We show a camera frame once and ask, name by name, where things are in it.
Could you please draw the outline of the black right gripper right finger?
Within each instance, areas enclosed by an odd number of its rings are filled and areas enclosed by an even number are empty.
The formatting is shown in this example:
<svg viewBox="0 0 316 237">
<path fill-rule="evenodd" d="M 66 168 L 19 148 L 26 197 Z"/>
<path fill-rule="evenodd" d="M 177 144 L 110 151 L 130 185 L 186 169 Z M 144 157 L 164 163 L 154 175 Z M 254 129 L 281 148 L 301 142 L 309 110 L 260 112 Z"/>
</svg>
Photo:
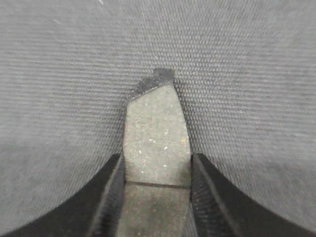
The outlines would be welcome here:
<svg viewBox="0 0 316 237">
<path fill-rule="evenodd" d="M 238 189 L 202 153 L 191 159 L 191 205 L 199 237 L 314 237 Z"/>
</svg>

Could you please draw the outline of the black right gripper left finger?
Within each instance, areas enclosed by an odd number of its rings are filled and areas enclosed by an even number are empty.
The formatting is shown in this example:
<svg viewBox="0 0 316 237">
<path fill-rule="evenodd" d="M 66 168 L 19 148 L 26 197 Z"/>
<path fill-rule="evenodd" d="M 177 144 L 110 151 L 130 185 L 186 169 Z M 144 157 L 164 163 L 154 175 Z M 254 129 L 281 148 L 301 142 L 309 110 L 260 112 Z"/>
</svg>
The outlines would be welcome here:
<svg viewBox="0 0 316 237">
<path fill-rule="evenodd" d="M 7 237 L 114 237 L 123 206 L 125 162 L 113 154 L 78 192 Z"/>
</svg>

